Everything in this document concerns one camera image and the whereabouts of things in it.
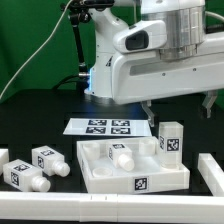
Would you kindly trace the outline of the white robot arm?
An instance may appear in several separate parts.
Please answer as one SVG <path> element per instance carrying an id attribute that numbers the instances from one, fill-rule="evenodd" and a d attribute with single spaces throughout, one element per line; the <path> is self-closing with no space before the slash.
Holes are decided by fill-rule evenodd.
<path id="1" fill-rule="evenodd" d="M 154 123 L 155 99 L 204 92 L 207 114 L 224 89 L 224 31 L 206 32 L 205 0 L 140 0 L 132 26 L 110 10 L 92 10 L 96 62 L 87 99 L 103 104 L 139 102 Z"/>

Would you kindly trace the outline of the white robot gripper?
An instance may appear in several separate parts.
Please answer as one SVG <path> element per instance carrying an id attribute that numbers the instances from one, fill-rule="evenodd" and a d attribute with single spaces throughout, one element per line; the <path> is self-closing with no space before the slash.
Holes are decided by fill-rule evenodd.
<path id="1" fill-rule="evenodd" d="M 118 104 L 140 102 L 148 123 L 155 126 L 151 101 L 207 91 L 202 102 L 205 118 L 224 88 L 224 39 L 207 39 L 195 56 L 162 61 L 156 51 L 116 53 L 111 71 L 112 98 Z"/>

